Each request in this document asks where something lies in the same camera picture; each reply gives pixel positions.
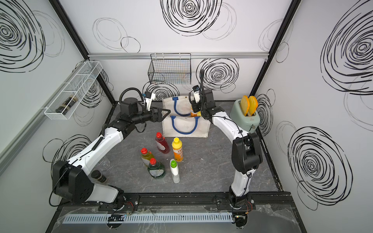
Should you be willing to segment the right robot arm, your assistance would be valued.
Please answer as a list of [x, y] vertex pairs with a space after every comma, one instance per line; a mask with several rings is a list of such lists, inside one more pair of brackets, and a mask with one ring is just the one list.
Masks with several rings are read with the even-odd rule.
[[234, 209], [239, 209], [249, 201], [249, 185], [256, 169], [262, 163], [260, 139], [237, 125], [225, 112], [217, 106], [213, 92], [203, 85], [205, 71], [200, 71], [200, 84], [192, 88], [193, 100], [190, 101], [193, 112], [218, 127], [231, 141], [231, 160], [235, 168], [233, 183], [229, 188], [229, 201]]

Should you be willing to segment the white bottle green cap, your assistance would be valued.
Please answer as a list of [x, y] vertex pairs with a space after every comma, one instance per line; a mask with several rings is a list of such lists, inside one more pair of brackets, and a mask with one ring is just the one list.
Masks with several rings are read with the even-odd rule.
[[170, 169], [172, 173], [172, 178], [174, 183], [180, 182], [180, 174], [179, 174], [179, 167], [175, 159], [170, 161]]

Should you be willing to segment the right bread slice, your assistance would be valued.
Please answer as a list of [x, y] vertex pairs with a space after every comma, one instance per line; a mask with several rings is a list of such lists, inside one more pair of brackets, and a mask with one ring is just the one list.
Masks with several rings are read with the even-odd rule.
[[255, 96], [250, 96], [248, 101], [250, 104], [248, 113], [252, 116], [258, 108], [258, 101]]

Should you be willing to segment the dark bottle on shelf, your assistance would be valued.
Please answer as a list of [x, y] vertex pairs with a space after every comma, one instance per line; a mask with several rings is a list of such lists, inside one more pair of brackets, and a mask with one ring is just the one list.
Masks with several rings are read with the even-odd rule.
[[56, 110], [56, 113], [65, 115], [78, 101], [75, 96], [68, 97]]

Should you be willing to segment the yellow-green soap bottle red cap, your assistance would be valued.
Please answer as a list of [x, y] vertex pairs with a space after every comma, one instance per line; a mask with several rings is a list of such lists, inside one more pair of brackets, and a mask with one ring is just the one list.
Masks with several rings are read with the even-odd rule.
[[141, 158], [145, 166], [149, 166], [151, 159], [154, 158], [154, 155], [147, 150], [146, 148], [141, 149]]

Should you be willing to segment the orange soap bottle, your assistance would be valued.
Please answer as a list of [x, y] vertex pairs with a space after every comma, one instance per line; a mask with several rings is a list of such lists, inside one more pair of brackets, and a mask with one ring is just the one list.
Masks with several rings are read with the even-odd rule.
[[191, 112], [190, 112], [190, 116], [191, 117], [201, 117], [201, 111], [198, 111], [198, 112], [195, 112], [192, 108], [191, 108]]
[[181, 162], [184, 159], [182, 146], [183, 146], [182, 141], [178, 137], [175, 137], [172, 142], [172, 147], [173, 147], [174, 159], [177, 162]]

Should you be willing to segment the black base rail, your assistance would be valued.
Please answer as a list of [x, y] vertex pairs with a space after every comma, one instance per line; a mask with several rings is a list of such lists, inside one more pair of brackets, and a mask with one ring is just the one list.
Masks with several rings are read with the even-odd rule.
[[71, 203], [63, 200], [65, 206], [98, 206], [100, 209], [137, 211], [157, 206], [202, 206], [213, 210], [239, 211], [255, 210], [258, 205], [290, 205], [295, 207], [289, 192], [250, 192], [244, 197], [234, 198], [229, 192], [202, 193], [122, 193], [113, 203], [88, 201]]

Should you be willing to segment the bread slice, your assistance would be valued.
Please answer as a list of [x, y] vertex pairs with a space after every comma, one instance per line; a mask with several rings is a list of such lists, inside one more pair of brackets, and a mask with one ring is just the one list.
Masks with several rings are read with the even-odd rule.
[[250, 96], [248, 101], [250, 104], [248, 113], [252, 116], [258, 108], [258, 101], [255, 96]]
[[244, 95], [240, 101], [240, 108], [241, 108], [242, 114], [244, 116], [247, 116], [249, 112], [249, 108], [250, 108], [250, 102], [249, 102], [249, 98], [246, 95]]

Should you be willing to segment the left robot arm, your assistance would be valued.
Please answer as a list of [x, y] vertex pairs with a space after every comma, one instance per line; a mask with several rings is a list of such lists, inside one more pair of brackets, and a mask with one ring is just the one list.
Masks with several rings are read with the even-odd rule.
[[123, 196], [119, 188], [93, 183], [89, 179], [98, 162], [117, 144], [136, 129], [136, 125], [162, 122], [169, 109], [152, 106], [155, 94], [130, 87], [119, 97], [120, 113], [110, 124], [102, 127], [101, 134], [90, 145], [67, 161], [57, 161], [52, 166], [52, 194], [66, 202], [118, 203]]

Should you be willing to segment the small dark jar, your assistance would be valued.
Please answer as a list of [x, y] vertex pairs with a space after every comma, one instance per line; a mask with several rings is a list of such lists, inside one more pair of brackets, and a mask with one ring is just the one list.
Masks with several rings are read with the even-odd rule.
[[99, 170], [92, 171], [91, 178], [95, 179], [96, 181], [102, 184], [107, 183], [107, 177], [103, 175]]

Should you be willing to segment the white canvas bag blue handles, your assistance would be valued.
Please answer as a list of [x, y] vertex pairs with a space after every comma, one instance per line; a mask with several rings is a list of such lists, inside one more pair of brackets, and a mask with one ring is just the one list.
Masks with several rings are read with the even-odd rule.
[[191, 117], [188, 96], [169, 97], [162, 100], [164, 109], [171, 113], [162, 121], [163, 136], [207, 138], [210, 122], [202, 116]]

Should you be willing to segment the mint green toaster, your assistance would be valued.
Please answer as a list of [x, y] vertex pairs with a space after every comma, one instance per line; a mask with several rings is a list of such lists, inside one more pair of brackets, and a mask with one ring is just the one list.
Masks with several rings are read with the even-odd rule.
[[240, 100], [236, 100], [230, 112], [230, 118], [243, 130], [249, 133], [255, 133], [260, 123], [260, 117], [257, 111], [252, 116], [244, 116], [240, 107]]

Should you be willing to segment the left bread slice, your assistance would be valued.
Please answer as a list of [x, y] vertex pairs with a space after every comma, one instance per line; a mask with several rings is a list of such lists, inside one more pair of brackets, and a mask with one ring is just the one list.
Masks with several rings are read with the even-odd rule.
[[240, 101], [240, 108], [241, 108], [242, 114], [244, 116], [247, 116], [249, 112], [249, 108], [250, 108], [250, 102], [249, 102], [249, 98], [246, 95], [244, 95]]

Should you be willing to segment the dark green soap bottle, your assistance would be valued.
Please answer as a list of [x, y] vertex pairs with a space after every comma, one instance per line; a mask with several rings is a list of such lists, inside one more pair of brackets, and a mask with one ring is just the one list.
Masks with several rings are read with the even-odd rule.
[[155, 178], [163, 178], [166, 174], [165, 166], [157, 161], [155, 158], [152, 158], [148, 165], [149, 174]]

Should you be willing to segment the clear drinking glass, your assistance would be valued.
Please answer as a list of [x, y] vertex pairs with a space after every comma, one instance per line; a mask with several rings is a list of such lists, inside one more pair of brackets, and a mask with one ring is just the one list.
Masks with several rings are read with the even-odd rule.
[[99, 167], [100, 171], [106, 171], [106, 170], [110, 169], [110, 167], [111, 167], [111, 161], [106, 156], [104, 156], [100, 160], [100, 162], [98, 164], [98, 167]]

